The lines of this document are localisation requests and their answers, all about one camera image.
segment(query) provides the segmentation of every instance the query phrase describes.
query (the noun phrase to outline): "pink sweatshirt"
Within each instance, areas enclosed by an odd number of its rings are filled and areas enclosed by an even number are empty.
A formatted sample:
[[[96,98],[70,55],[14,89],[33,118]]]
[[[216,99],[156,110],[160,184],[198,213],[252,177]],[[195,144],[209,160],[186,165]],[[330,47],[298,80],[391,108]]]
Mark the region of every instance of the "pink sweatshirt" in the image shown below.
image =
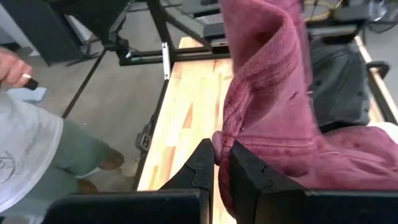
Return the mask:
[[[383,130],[319,132],[307,94],[312,74],[300,0],[221,0],[221,11],[234,78],[213,144],[229,213],[235,139],[305,187],[398,189],[398,145]]]

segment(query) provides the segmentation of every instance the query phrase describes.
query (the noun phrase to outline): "person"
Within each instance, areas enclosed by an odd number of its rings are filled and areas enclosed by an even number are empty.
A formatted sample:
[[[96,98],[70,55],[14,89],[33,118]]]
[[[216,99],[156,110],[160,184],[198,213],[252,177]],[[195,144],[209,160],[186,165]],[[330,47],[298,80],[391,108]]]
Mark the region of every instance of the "person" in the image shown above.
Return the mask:
[[[0,49],[0,84],[23,87],[32,67]],[[43,216],[69,194],[93,193],[85,175],[115,170],[123,155],[77,124],[0,92],[0,216]]]

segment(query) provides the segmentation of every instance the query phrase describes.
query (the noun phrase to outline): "black plastic jaw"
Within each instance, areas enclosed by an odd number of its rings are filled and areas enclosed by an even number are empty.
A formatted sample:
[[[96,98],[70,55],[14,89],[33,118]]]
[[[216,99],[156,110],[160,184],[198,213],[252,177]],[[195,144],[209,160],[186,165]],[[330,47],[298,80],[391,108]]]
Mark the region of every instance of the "black plastic jaw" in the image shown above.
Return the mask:
[[[398,223],[398,192],[306,189],[237,141],[230,176],[238,224]]]

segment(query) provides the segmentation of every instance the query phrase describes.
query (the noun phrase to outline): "wooden workbench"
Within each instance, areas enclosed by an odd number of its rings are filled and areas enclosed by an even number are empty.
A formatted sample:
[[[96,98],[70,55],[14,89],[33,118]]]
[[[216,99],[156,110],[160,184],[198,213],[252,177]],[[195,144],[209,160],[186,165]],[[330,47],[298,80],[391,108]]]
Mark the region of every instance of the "wooden workbench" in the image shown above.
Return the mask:
[[[366,61],[369,54],[357,39]],[[180,48],[198,47],[200,44],[184,37]],[[384,82],[379,78],[383,94],[396,107]],[[232,79],[230,59],[178,62],[174,65],[162,109],[156,124],[152,144],[142,171],[138,190],[157,190],[183,166],[203,138],[211,138],[221,130],[224,98]],[[371,97],[369,116],[373,121],[383,121]],[[218,167],[215,167],[213,223],[236,223],[227,213],[218,191]]]

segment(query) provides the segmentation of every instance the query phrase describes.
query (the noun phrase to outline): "concrete floor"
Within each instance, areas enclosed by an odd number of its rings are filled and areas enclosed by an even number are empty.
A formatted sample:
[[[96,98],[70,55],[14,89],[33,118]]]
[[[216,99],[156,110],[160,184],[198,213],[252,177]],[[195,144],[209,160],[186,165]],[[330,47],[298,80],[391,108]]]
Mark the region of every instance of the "concrete floor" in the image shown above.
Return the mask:
[[[145,7],[145,4],[136,3],[133,7]],[[187,19],[175,9],[168,11],[201,34],[200,24]],[[174,44],[178,46],[180,38],[185,34],[172,26],[170,33]],[[139,50],[160,49],[161,42],[148,11],[129,14],[120,34],[130,41],[131,47]],[[398,40],[395,38],[397,36],[398,27],[382,35],[368,32],[368,50],[372,58],[387,60],[392,65],[392,70],[386,78],[386,85],[396,102],[398,102],[396,76]],[[102,46],[99,43],[94,44],[93,51],[102,51]],[[57,115],[63,113],[95,62],[92,60],[71,67],[60,63],[48,67],[40,57],[25,55],[25,52],[21,52],[21,57],[34,67],[35,79],[49,90],[40,106]],[[122,152],[128,161],[130,178],[123,177],[117,171],[102,171],[90,177],[101,191],[130,190],[139,158],[139,151],[134,146],[135,138],[154,112],[162,84],[161,64],[120,67],[117,56],[108,52],[70,113],[69,120],[78,123],[82,128]]]

